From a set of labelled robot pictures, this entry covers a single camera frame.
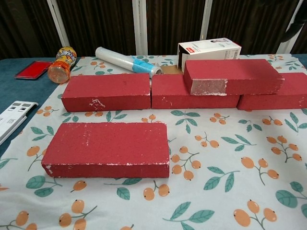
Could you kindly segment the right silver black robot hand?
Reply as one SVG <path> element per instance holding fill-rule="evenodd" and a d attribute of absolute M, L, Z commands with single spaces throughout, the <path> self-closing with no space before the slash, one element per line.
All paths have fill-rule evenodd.
<path fill-rule="evenodd" d="M 299 9 L 295 15 L 294 22 L 290 25 L 289 29 L 284 33 L 281 42 L 290 40 L 297 32 L 303 27 L 307 21 L 307 9 Z"/>

